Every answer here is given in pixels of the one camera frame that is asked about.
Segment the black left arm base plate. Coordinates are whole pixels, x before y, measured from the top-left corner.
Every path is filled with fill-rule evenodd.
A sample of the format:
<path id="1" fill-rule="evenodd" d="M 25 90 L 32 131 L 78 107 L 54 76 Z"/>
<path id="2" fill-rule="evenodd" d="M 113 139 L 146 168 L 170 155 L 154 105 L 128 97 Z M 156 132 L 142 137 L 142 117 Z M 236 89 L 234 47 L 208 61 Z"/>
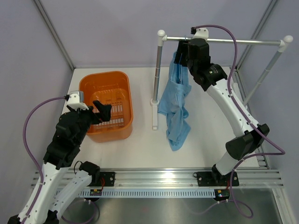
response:
<path id="1" fill-rule="evenodd" d="M 92 176 L 90 187 L 113 187 L 115 182 L 115 172 L 99 172 Z"/>

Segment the light blue shorts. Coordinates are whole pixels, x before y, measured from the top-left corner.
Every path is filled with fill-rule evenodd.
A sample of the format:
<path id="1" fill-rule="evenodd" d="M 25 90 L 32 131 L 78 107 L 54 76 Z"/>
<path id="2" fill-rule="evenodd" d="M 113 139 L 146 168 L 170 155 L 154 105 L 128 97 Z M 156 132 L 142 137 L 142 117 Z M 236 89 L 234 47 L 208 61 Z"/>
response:
<path id="1" fill-rule="evenodd" d="M 166 117 L 166 136 L 172 151 L 178 151 L 184 144 L 191 127 L 186 122 L 189 112 L 185 108 L 185 98 L 191 92 L 188 69 L 174 63 L 176 53 L 169 66 L 168 81 L 162 94 L 158 113 Z"/>

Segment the blue wire hanger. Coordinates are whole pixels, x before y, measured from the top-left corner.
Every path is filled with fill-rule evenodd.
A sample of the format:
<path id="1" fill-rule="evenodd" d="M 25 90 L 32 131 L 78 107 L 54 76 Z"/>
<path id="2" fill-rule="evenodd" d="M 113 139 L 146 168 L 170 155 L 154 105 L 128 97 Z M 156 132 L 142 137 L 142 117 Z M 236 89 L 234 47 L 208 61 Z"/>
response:
<path id="1" fill-rule="evenodd" d="M 179 84 L 182 84 L 182 76 L 183 76 L 182 58 L 185 56 L 185 44 L 186 44 L 186 37 L 184 37 L 183 40 L 179 41 L 179 50 L 180 50 L 179 61 L 178 61 Z"/>

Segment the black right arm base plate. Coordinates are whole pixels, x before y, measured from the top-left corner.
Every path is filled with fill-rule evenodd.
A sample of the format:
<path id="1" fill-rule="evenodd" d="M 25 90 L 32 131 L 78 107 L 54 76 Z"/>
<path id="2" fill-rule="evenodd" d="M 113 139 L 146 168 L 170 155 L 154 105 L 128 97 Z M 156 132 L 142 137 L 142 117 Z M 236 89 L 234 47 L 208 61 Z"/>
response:
<path id="1" fill-rule="evenodd" d="M 231 174 L 230 172 L 226 175 L 220 175 L 217 171 L 199 171 L 194 172 L 193 177 L 196 178 L 199 187 L 239 186 L 237 173 L 233 173 L 232 180 L 230 180 Z"/>

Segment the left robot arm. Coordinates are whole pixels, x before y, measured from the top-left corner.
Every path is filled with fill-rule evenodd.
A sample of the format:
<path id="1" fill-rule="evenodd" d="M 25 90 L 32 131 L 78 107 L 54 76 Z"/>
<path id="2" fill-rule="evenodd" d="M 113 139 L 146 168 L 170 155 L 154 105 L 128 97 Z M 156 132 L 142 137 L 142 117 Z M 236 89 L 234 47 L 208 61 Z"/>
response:
<path id="1" fill-rule="evenodd" d="M 90 127 L 111 119 L 111 105 L 93 101 L 67 103 L 68 112 L 62 114 L 56 125 L 52 142 L 48 145 L 43 165 L 38 166 L 40 177 L 23 210 L 10 217 L 10 224 L 57 224 L 65 210 L 84 187 L 100 182 L 100 168 L 83 162 L 73 179 L 56 194 L 62 178 L 80 152 L 80 146 Z"/>

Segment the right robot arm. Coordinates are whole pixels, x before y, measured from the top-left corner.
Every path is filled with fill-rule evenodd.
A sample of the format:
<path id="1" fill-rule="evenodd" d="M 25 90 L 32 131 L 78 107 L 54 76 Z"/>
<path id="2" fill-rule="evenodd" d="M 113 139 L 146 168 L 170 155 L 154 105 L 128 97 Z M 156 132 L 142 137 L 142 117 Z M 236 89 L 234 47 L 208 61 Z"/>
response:
<path id="1" fill-rule="evenodd" d="M 252 154 L 263 143 L 270 129 L 259 124 L 246 108 L 239 104 L 224 69 L 211 62 L 209 44 L 205 39 L 180 40 L 175 55 L 175 64 L 187 67 L 194 81 L 216 102 L 232 127 L 235 137 L 225 144 L 226 152 L 212 166 L 212 170 L 198 179 L 222 186 L 229 181 L 235 165 Z"/>

